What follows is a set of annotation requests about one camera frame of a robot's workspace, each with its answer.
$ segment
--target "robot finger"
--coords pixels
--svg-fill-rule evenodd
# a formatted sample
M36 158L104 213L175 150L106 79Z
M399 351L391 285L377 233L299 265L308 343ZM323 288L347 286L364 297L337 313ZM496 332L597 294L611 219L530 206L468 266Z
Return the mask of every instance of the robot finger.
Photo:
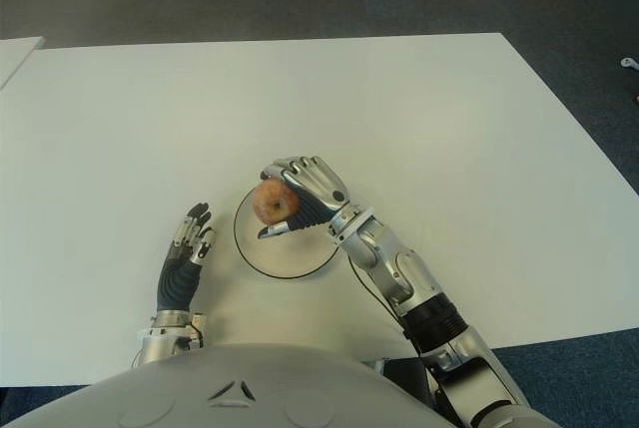
M302 162L303 157L289 157L287 159L277 159L269 166L266 166L260 174L261 179L267 179L269 177L276 177L278 179L284 178L285 171L291 171L296 174L301 166L305 163Z
M211 252L211 247L213 246L215 237L216 232L209 226L202 230L200 235L195 240L193 254L190 258L191 263L199 266L204 265L207 255Z
M203 215L200 215L195 222L191 226L190 232L187 234L185 245L192 246L194 239L199 236L200 231L204 227L204 225L211 219L211 213L206 212Z
M289 223L286 221L279 221L273 225L267 225L258 232L258 238L271 238L272 236L281 235L291 231Z
M173 235L167 258L179 258L182 255L187 237L191 234L198 217L204 214L208 209L209 204L200 203L189 210L187 216L185 216L178 225L175 235Z

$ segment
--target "robotic arm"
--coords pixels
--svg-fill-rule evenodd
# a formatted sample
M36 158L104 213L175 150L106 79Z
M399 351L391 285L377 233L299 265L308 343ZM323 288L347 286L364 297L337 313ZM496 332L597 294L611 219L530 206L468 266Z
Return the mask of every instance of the robotic arm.
M258 237L328 222L328 236L364 269L412 341L438 389L435 402L450 421L468 428L546 428L556 424L528 402L477 331L468 326L421 257L361 209L319 157L275 161L262 178L284 181L300 198L288 219Z

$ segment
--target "black finger segment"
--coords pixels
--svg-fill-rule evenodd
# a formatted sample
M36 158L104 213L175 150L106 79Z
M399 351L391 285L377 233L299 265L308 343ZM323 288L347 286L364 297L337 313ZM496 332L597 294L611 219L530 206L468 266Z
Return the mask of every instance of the black finger segment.
M209 221L211 219L211 213L210 212L206 212L204 215L200 216L200 218L198 218L198 225L199 226L204 226L204 224Z
M207 204L206 202L202 202L194 206L192 209L190 209L187 216L192 216L193 218L199 218L208 209L209 209L209 204Z

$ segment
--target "cable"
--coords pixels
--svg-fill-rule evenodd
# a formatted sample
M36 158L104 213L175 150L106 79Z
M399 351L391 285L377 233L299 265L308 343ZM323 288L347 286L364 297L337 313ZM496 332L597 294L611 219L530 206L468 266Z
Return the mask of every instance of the cable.
M377 300L377 303L379 303L383 307L383 309L386 310L390 316L392 316L392 319L395 320L397 323L399 323L399 325L401 326L401 322L399 321L399 318L397 318L397 315L395 315L392 311L390 311L390 308L388 308L386 304L383 301L381 301L381 298L375 295L372 292L372 290L368 288L368 286L363 282L363 280L359 276L359 273L357 273L357 270L355 269L355 265L352 263L350 256L348 256L348 263L350 264L350 269L352 269L352 272L355 274L355 277L357 278L357 280L359 280L359 283L361 283L361 286L363 286L364 290L366 290L370 294L370 296L372 296L375 300Z
M198 342L200 344L200 348L203 348L204 347L204 335L202 334L202 331L200 331L198 328L196 328L196 326L191 321L189 323L187 323L187 325L191 326L191 328L196 330L196 333L198 333Z
M140 348L138 350L138 353L136 353L136 356L133 357L133 361L131 362L131 369L133 370L134 365L136 364L136 360L138 359L138 357L140 356L140 353L142 353L142 348Z

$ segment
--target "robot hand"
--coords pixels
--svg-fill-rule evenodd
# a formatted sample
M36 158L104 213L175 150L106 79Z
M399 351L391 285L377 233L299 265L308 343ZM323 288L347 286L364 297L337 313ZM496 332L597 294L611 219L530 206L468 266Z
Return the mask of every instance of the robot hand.
M158 282L158 311L189 310L215 237L205 226L210 219L209 205L197 204L178 225Z
M278 159L261 173L262 179L284 181L300 199L300 208L286 220L266 226L259 238L279 235L331 220L349 202L348 189L319 157Z

